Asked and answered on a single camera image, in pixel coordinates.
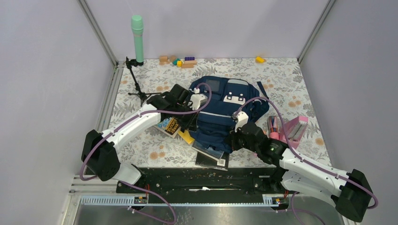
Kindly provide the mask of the navy blue student backpack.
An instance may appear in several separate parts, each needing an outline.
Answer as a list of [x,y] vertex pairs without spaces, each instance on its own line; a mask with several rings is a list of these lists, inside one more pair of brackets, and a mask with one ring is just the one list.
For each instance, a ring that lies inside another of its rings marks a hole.
[[232,153],[233,149],[225,141],[236,125],[232,116],[246,101],[259,97],[261,93],[268,97],[263,84],[258,81],[257,86],[253,86],[241,79],[204,76],[193,81],[189,88],[194,89],[200,83],[210,86],[212,97],[197,116],[196,131],[190,131],[189,134],[206,148]]

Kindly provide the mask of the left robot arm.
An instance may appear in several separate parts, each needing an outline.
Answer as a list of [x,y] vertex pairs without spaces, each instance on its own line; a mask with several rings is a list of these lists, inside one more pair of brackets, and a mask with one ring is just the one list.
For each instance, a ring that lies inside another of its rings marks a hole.
[[194,117],[208,104],[208,97],[199,88],[187,90],[176,84],[171,91],[150,97],[132,116],[101,132],[87,133],[81,160],[81,180],[84,169],[89,168],[101,181],[118,180],[127,183],[135,193],[145,188],[145,179],[132,164],[121,163],[118,152],[148,128],[167,118],[177,119],[182,129],[188,129]]

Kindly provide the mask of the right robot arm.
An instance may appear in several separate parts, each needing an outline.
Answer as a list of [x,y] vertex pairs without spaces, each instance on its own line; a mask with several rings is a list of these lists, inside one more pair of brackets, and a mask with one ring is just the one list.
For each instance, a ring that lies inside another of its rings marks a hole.
[[287,189],[317,198],[358,223],[370,209],[373,191],[359,170],[347,172],[323,165],[295,152],[286,143],[266,136],[252,122],[232,130],[225,141],[233,150],[250,150],[264,163],[277,167],[269,180],[269,187],[275,193]]

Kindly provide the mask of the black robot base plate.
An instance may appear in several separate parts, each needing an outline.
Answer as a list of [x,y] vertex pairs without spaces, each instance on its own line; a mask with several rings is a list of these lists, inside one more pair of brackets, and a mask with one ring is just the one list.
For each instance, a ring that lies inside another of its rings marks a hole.
[[209,168],[142,168],[143,175],[135,184],[164,196],[188,195],[189,193],[211,195],[293,194],[272,179],[275,168],[230,168],[221,171]]

